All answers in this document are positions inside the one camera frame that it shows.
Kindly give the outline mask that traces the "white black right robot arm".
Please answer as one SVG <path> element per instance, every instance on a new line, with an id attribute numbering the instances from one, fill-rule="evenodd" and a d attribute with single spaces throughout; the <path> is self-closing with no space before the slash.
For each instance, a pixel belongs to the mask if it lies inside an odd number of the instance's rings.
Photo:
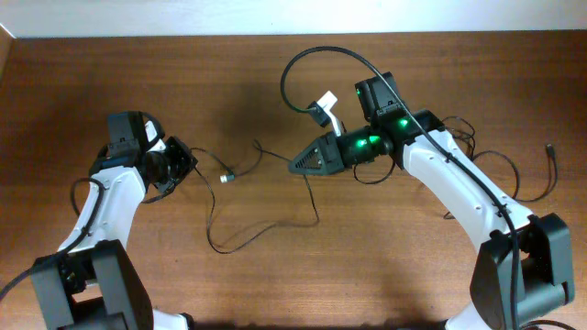
<path id="1" fill-rule="evenodd" d="M 367 126 L 342 132 L 331 92 L 307 111 L 331 132 L 289 164 L 292 173 L 338 174 L 379 156 L 422 182 L 468 235 L 477 259 L 469 304 L 438 329 L 521 329 L 575 298 L 570 230 L 556 214 L 535 215 L 463 153 L 428 110 L 405 110 L 386 72 L 356 83 Z"/>

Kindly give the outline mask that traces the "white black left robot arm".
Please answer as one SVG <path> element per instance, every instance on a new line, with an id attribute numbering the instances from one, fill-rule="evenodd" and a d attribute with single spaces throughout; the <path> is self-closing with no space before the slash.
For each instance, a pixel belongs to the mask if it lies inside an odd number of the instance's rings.
<path id="1" fill-rule="evenodd" d="M 77 222 L 56 253 L 37 258 L 31 280 L 49 329 L 192 329 L 187 313 L 151 304 L 128 254 L 127 241 L 142 204 L 167 197 L 197 160 L 177 137 L 144 112 L 107 118 L 109 142 L 88 177 Z"/>

